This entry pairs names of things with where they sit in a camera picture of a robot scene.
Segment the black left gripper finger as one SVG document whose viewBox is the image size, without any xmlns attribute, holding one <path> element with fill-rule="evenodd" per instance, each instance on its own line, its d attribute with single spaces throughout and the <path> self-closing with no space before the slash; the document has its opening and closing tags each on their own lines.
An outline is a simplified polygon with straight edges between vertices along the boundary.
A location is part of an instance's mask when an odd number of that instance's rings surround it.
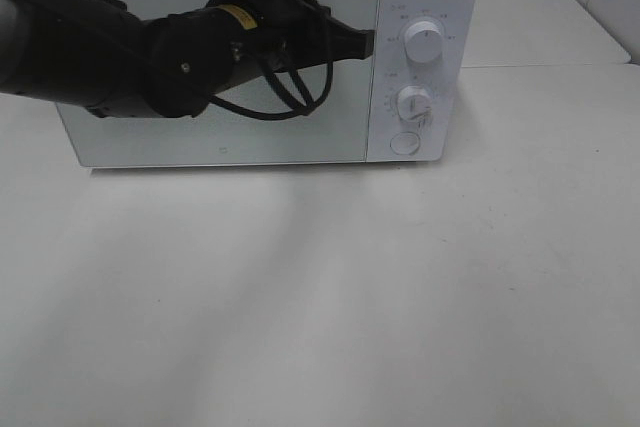
<svg viewBox="0 0 640 427">
<path fill-rule="evenodd" d="M 375 49 L 375 30 L 356 29 L 331 17 L 328 21 L 334 61 L 366 60 Z"/>
</svg>

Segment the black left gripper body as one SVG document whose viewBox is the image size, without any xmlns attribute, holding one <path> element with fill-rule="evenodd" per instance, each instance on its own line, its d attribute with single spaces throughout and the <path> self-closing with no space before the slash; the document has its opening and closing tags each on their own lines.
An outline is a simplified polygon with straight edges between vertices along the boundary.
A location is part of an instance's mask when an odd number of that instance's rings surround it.
<svg viewBox="0 0 640 427">
<path fill-rule="evenodd" d="M 333 61 L 330 10 L 315 0 L 210 0 L 204 8 L 209 72 L 285 72 Z"/>
</svg>

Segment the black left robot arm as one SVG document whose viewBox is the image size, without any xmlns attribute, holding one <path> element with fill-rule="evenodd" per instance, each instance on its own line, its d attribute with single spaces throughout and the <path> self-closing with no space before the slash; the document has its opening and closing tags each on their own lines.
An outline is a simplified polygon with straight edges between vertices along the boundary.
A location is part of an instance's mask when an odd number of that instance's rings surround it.
<svg viewBox="0 0 640 427">
<path fill-rule="evenodd" d="M 1 90 L 98 118 L 197 117 L 215 105 L 284 121 L 324 102 L 303 69 L 367 59 L 374 41 L 318 0 L 209 0 L 151 20 L 121 0 L 1 0 Z"/>
</svg>

